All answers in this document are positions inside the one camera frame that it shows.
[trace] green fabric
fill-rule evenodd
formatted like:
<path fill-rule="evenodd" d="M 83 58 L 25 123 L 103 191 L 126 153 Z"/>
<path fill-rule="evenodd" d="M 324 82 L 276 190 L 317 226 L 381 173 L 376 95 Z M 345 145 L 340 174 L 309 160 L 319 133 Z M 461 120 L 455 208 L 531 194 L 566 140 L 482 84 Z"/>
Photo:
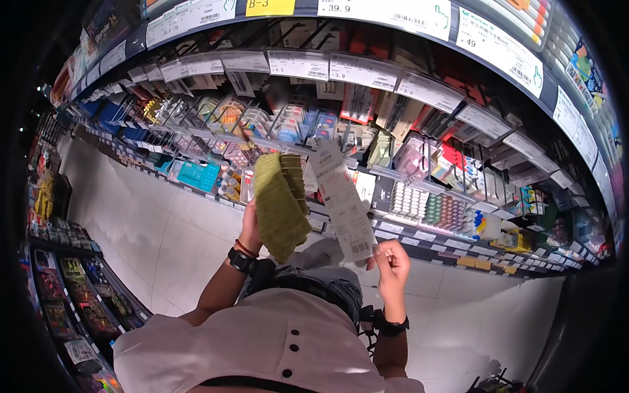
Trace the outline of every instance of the green fabric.
<path fill-rule="evenodd" d="M 312 230 L 299 156 L 263 155 L 253 176 L 260 239 L 278 263 L 286 263 Z"/>

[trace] wristwatch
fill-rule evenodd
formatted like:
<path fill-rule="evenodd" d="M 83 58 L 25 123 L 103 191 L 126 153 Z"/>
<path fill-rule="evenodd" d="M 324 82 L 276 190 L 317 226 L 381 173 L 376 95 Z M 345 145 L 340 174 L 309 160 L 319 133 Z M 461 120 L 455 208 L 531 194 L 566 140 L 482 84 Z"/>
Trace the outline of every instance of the wristwatch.
<path fill-rule="evenodd" d="M 256 258 L 249 257 L 247 254 L 240 250 L 236 250 L 233 247 L 227 253 L 227 257 L 230 259 L 230 265 L 234 266 L 236 270 L 239 270 L 244 274 L 249 274 L 251 272 L 251 265 L 257 260 Z"/>
<path fill-rule="evenodd" d="M 409 328 L 408 317 L 406 317 L 403 323 L 389 322 L 384 319 L 382 310 L 378 309 L 376 310 L 374 328 L 378 329 L 380 334 L 385 337 L 397 337 L 400 333 Z"/>

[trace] right hand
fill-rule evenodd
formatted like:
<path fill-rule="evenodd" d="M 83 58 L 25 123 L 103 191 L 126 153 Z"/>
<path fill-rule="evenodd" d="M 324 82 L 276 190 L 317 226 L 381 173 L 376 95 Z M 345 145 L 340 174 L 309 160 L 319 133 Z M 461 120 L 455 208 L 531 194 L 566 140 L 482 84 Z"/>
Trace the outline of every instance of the right hand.
<path fill-rule="evenodd" d="M 397 240 L 374 245 L 374 256 L 367 259 L 367 270 L 377 265 L 380 270 L 378 290 L 384 300 L 384 317 L 389 322 L 404 323 L 404 286 L 411 269 L 411 260 Z"/>

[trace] store aisle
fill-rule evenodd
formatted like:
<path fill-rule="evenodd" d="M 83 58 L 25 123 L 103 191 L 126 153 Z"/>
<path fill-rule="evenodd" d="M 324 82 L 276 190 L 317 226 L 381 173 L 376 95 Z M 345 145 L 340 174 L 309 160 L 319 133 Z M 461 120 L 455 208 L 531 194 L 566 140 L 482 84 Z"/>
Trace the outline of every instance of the store aisle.
<path fill-rule="evenodd" d="M 153 313 L 192 310 L 240 232 L 242 212 L 127 168 L 80 138 L 60 152 L 73 188 L 68 219 Z M 311 234 L 303 249 L 321 237 Z M 381 307 L 376 270 L 360 274 L 364 304 Z M 465 392 L 507 368 L 526 380 L 552 324 L 562 278 L 518 280 L 413 261 L 406 287 L 409 377 L 427 393 Z"/>

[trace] barcode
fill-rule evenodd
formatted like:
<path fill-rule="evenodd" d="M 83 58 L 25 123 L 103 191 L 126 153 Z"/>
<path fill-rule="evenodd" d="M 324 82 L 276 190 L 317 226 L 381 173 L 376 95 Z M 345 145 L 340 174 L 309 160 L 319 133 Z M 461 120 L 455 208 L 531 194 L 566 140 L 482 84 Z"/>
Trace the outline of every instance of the barcode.
<path fill-rule="evenodd" d="M 374 85 L 380 85 L 380 86 L 384 86 L 384 87 L 390 87 L 390 88 L 393 88 L 393 85 L 392 85 L 392 84 L 390 84 L 390 83 L 384 83 L 384 82 L 381 82 L 381 81 L 379 81 L 379 80 L 374 80 Z"/>
<path fill-rule="evenodd" d="M 202 16 L 202 17 L 201 17 L 201 21 L 202 21 L 202 22 L 205 22 L 205 21 L 208 21 L 208 20 L 210 20 L 210 19 L 215 19 L 215 18 L 218 18 L 218 16 L 219 16 L 219 15 L 220 15 L 220 14 L 212 14 L 212 15 Z"/>
<path fill-rule="evenodd" d="M 412 16 L 406 16 L 406 15 L 402 15 L 402 14 L 395 14 L 393 16 L 393 19 L 396 19 L 396 20 L 399 20 L 399 21 L 411 22 L 411 23 L 414 23 L 416 25 L 420 25 L 421 27 L 428 27 L 428 23 L 426 21 L 423 21 L 423 20 L 418 19 L 418 18 L 413 18 Z"/>
<path fill-rule="evenodd" d="M 531 83 L 531 79 L 526 76 L 522 70 L 520 70 L 518 67 L 516 67 L 515 65 L 511 68 L 511 73 L 515 76 L 517 76 L 519 79 L 522 79 L 523 81 L 525 81 L 527 84 Z"/>
<path fill-rule="evenodd" d="M 369 245 L 363 241 L 358 244 L 350 244 L 350 248 L 352 249 L 352 255 L 361 255 L 369 249 Z"/>
<path fill-rule="evenodd" d="M 316 71 L 308 71 L 308 75 L 316 76 L 316 77 L 327 77 L 325 72 L 316 72 Z"/>

